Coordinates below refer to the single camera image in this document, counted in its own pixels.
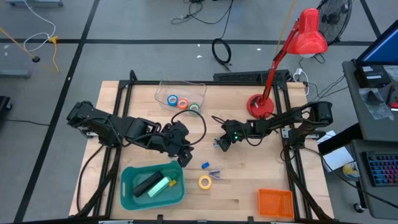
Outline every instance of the concrete floor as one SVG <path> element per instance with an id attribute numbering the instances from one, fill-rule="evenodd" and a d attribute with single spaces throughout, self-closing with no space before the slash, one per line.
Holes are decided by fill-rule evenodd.
<path id="1" fill-rule="evenodd" d="M 36 13 L 57 25 L 61 39 L 76 39 L 74 44 L 59 44 L 57 62 L 60 74 L 33 64 L 16 45 L 5 43 L 0 37 L 0 68 L 28 69 L 28 80 L 1 79 L 0 95 L 10 96 L 13 109 L 9 119 L 28 119 L 50 124 L 70 65 L 76 54 L 94 0 L 66 0 L 64 7 L 34 7 Z M 381 32 L 398 18 L 396 0 L 366 0 Z M 200 17 L 214 21 L 229 6 L 229 1 L 206 0 Z M 290 0 L 236 0 L 224 39 L 277 40 L 289 11 Z M 318 1 L 297 1 L 293 18 Z M 129 40 L 193 40 L 191 44 L 85 44 L 81 52 L 65 102 L 56 123 L 47 156 L 27 207 L 24 221 L 67 217 L 80 170 L 86 139 L 66 125 L 65 117 L 77 101 L 96 102 L 103 80 L 127 79 L 133 69 L 139 80 L 212 80 L 214 73 L 225 72 L 211 54 L 210 44 L 195 40 L 212 40 L 222 34 L 224 22 L 206 25 L 191 20 L 178 26 L 170 24 L 174 17 L 184 16 L 187 4 L 182 1 L 100 0 L 88 39 Z M 2 28 L 13 37 L 26 39 L 37 32 L 50 32 L 51 26 L 39 20 L 26 7 L 11 7 L 0 2 L 0 19 L 7 21 Z M 374 41 L 375 33 L 360 0 L 354 0 L 350 22 L 341 36 L 342 41 Z M 230 45 L 233 51 L 233 72 L 267 70 L 274 56 L 275 45 Z M 302 66 L 310 82 L 320 90 L 342 76 L 341 63 L 358 57 L 366 46 L 332 45 L 323 56 L 326 63 L 305 59 Z M 45 44 L 35 52 L 42 62 L 51 65 L 53 45 Z M 299 67 L 299 56 L 288 55 L 279 68 L 294 72 Z M 345 87 L 343 80 L 335 90 Z M 308 100 L 314 97 L 310 90 Z M 348 90 L 325 98 L 333 103 L 335 122 L 327 129 L 337 133 L 356 123 Z M 25 192 L 47 127 L 26 123 L 5 122 L 0 126 L 0 223 L 13 222 Z M 340 179 L 326 175 L 335 217 L 341 221 L 358 223 L 396 223 L 375 220 L 368 212 L 356 213 L 352 204 L 359 201 L 355 189 Z"/>

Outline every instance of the black fan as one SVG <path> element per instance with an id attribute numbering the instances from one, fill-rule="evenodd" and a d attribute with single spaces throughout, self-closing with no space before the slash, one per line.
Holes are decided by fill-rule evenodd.
<path id="1" fill-rule="evenodd" d="M 351 0 L 322 0 L 318 6 L 320 15 L 319 32 L 328 45 L 340 41 L 351 16 Z"/>

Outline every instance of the desk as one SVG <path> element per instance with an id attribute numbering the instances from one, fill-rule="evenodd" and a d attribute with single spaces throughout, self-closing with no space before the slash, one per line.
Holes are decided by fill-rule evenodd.
<path id="1" fill-rule="evenodd" d="M 96 104 L 99 110 L 113 112 L 118 85 L 119 82 L 102 83 Z M 160 122 L 162 125 L 170 122 L 175 113 L 162 110 L 154 99 L 156 89 L 157 85 L 133 85 L 128 115 Z M 186 195 L 178 205 L 141 211 L 127 211 L 122 208 L 119 176 L 124 168 L 170 162 L 166 154 L 158 151 L 145 150 L 137 146 L 124 148 L 121 154 L 111 218 L 155 220 L 158 214 L 163 214 L 165 220 L 247 221 L 249 216 L 254 217 L 255 221 L 276 220 L 276 218 L 258 214 L 257 191 L 260 188 L 289 189 L 285 164 L 279 157 L 282 150 L 280 133 L 270 134 L 258 147 L 239 142 L 232 144 L 228 152 L 223 152 L 220 148 L 213 147 L 214 138 L 221 136 L 223 130 L 221 125 L 210 117 L 215 115 L 223 119 L 240 121 L 252 119 L 246 110 L 246 101 L 251 95 L 260 93 L 263 89 L 263 86 L 207 86 L 201 112 L 207 123 L 207 134 L 199 144 L 194 146 L 193 159 L 184 168 Z M 302 83 L 288 83 L 288 90 L 292 107 L 301 106 L 307 102 Z M 178 119 L 187 125 L 190 132 L 187 136 L 189 141 L 195 141 L 202 135 L 201 119 L 186 115 L 181 115 Z M 96 138 L 88 140 L 82 166 L 99 146 Z M 317 149 L 314 140 L 307 141 L 306 146 Z M 81 185 L 81 205 L 88 201 L 98 186 L 103 157 L 102 150 L 86 168 Z M 333 217 L 320 157 L 314 153 L 302 151 L 301 158 L 308 191 L 325 213 Z M 204 162 L 209 162 L 211 169 L 221 169 L 221 180 L 213 181 L 210 190 L 200 189 L 197 183 L 199 177 L 208 172 L 201 169 Z M 106 196 L 107 193 L 104 193 L 99 214 L 104 213 Z M 298 190 L 297 196 L 300 216 L 305 217 Z M 70 214 L 76 214 L 76 193 Z"/>
<path id="2" fill-rule="evenodd" d="M 398 142 L 376 142 L 376 141 L 363 141 L 354 140 L 351 144 L 351 151 L 354 159 L 357 162 L 361 177 L 359 181 L 361 188 L 370 194 L 374 194 L 380 198 L 386 199 L 394 204 L 398 203 L 397 187 L 373 187 L 366 170 L 365 161 L 362 157 L 362 152 L 368 151 L 396 151 L 398 148 Z M 386 218 L 398 220 L 397 209 L 376 200 L 372 197 L 363 194 L 365 199 L 366 207 L 369 209 L 370 214 L 374 218 Z"/>
<path id="3" fill-rule="evenodd" d="M 346 130 L 340 132 L 335 137 L 319 144 L 319 150 L 322 154 L 338 149 L 341 146 L 349 144 L 352 139 L 365 139 L 370 141 L 398 141 L 398 113 L 392 111 L 395 119 L 391 121 L 389 118 L 375 120 L 368 111 L 361 96 L 359 95 L 359 85 L 354 76 L 356 67 L 353 62 L 343 62 L 344 76 L 348 84 L 349 93 L 354 104 L 358 123 L 352 125 Z M 391 96 L 391 101 L 398 96 L 398 82 L 391 78 L 391 83 L 380 88 L 379 92 L 384 100 L 386 100 L 390 86 L 395 85 L 396 91 Z"/>

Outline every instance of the wooden tabletop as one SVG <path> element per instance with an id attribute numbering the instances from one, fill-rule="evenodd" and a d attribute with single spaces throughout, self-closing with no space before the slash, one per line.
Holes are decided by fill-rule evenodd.
<path id="1" fill-rule="evenodd" d="M 103 82 L 96 108 L 112 113 L 117 87 L 118 82 Z M 302 83 L 288 83 L 288 88 L 292 107 L 302 106 L 307 102 Z M 155 101 L 156 89 L 157 85 L 134 85 L 128 115 L 160 122 L 162 125 L 169 123 L 175 112 L 163 110 Z M 279 156 L 282 150 L 280 134 L 271 133 L 258 147 L 252 147 L 245 141 L 232 144 L 227 152 L 213 147 L 214 138 L 222 136 L 224 131 L 221 129 L 221 125 L 210 116 L 236 119 L 241 122 L 252 119 L 246 111 L 246 102 L 251 95 L 262 93 L 263 89 L 263 86 L 207 86 L 207 93 L 201 109 L 207 123 L 207 134 L 200 143 L 194 146 L 193 159 L 184 168 L 186 194 L 185 198 L 177 205 L 141 211 L 128 211 L 122 208 L 120 174 L 126 167 L 151 166 L 170 162 L 170 158 L 166 154 L 161 154 L 158 151 L 145 150 L 137 146 L 124 148 L 121 154 L 111 218 L 155 220 L 158 214 L 163 214 L 165 220 L 245 221 L 248 216 L 253 216 L 255 221 L 288 221 L 288 219 L 261 216 L 257 212 L 258 189 L 289 189 L 285 163 Z M 282 109 L 285 110 L 281 91 L 280 98 Z M 189 141 L 196 141 L 200 138 L 203 133 L 201 119 L 189 115 L 180 115 L 177 118 L 189 129 L 190 134 L 187 136 Z M 307 140 L 306 146 L 318 150 L 314 140 Z M 82 166 L 99 147 L 98 139 L 88 140 Z M 333 217 L 320 157 L 308 151 L 301 151 L 301 155 L 308 191 L 325 213 Z M 98 186 L 103 157 L 104 149 L 86 168 L 81 185 L 81 206 L 84 206 Z M 208 174 L 208 170 L 201 168 L 205 162 L 210 163 L 210 169 L 221 170 L 221 179 L 214 180 L 209 190 L 202 190 L 198 186 L 199 177 Z M 300 216 L 304 217 L 301 194 L 298 189 L 296 192 Z M 104 213 L 107 195 L 108 189 L 103 194 L 100 214 Z M 70 214 L 76 214 L 76 212 L 75 193 Z"/>

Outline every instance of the green plastic tray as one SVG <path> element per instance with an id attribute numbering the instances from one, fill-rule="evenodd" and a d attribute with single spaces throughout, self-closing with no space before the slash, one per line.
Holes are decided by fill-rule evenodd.
<path id="1" fill-rule="evenodd" d="M 138 198 L 134 196 L 132 194 L 133 188 L 156 171 L 160 171 L 165 177 L 177 173 L 177 183 L 173 187 L 167 187 L 154 198 L 150 198 L 147 191 Z M 184 196 L 185 181 L 182 168 L 177 161 L 148 167 L 127 167 L 123 170 L 120 181 L 120 201 L 126 210 L 142 210 L 174 205 L 180 203 Z"/>

